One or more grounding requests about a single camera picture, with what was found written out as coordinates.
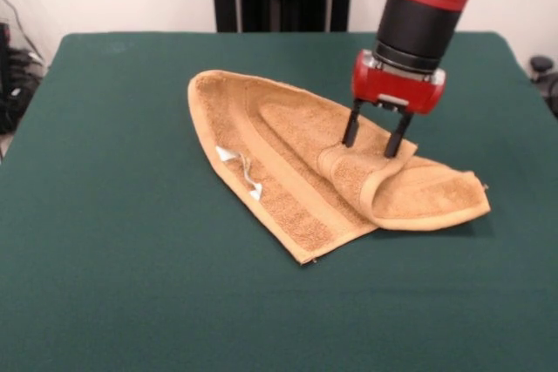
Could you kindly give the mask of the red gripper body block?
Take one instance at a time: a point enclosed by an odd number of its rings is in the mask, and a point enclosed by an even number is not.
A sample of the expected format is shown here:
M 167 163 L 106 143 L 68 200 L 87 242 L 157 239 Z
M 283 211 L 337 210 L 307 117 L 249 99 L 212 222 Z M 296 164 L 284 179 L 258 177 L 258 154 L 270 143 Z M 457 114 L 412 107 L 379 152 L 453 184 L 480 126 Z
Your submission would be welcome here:
M 445 88 L 444 70 L 431 74 L 404 71 L 377 59 L 370 50 L 358 53 L 351 80 L 355 99 L 422 115 L 434 109 Z

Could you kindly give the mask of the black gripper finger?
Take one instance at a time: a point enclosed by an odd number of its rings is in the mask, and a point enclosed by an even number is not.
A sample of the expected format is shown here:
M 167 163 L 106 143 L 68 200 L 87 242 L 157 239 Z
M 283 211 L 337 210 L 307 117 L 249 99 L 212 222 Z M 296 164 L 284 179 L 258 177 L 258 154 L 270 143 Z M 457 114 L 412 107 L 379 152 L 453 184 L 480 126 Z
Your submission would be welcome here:
M 351 148 L 354 145 L 355 139 L 358 132 L 358 117 L 360 115 L 360 109 L 362 107 L 363 101 L 359 98 L 353 100 L 353 105 L 350 111 L 350 116 L 348 118 L 347 126 L 345 127 L 344 136 L 342 139 L 342 144 Z
M 413 119 L 413 114 L 405 112 L 402 114 L 398 121 L 397 127 L 391 132 L 386 147 L 384 149 L 384 156 L 387 159 L 394 158 L 398 154 L 399 147 L 405 138 L 405 133 L 410 126 Z

